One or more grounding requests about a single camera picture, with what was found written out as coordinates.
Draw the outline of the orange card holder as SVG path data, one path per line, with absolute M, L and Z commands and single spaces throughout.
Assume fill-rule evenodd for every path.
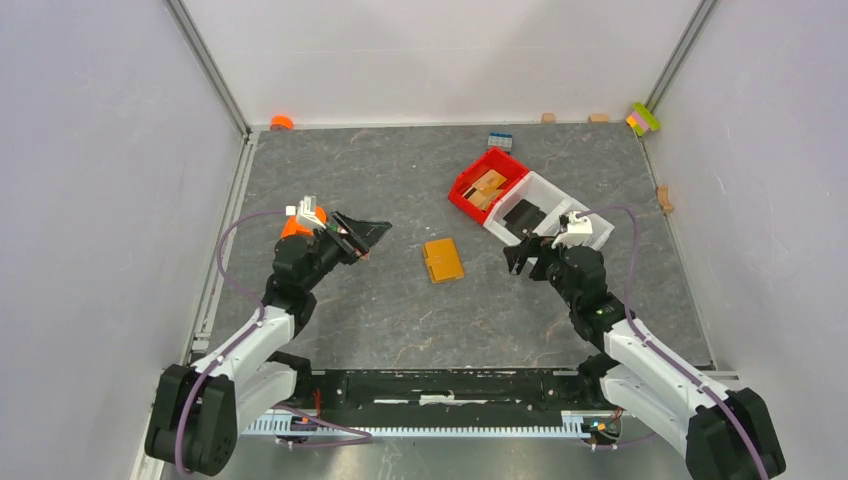
M 444 283 L 464 277 L 464 268 L 452 238 L 425 242 L 422 250 L 424 264 L 432 283 Z

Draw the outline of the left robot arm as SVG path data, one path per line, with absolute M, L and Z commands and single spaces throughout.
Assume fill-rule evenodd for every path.
M 313 289 L 336 266 L 366 257 L 391 229 L 388 221 L 332 211 L 310 234 L 280 238 L 257 308 L 227 341 L 189 365 L 172 364 L 159 378 L 144 452 L 181 473 L 218 474 L 242 432 L 285 402 L 306 405 L 314 394 L 310 362 L 281 352 L 308 324 Z

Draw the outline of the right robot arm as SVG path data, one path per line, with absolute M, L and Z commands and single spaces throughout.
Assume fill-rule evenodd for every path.
M 531 235 L 503 253 L 508 270 L 550 284 L 570 321 L 598 349 L 578 367 L 580 400 L 634 414 L 684 459 L 694 479 L 773 479 L 786 460 L 763 398 L 710 378 L 651 334 L 608 289 L 604 257 Z

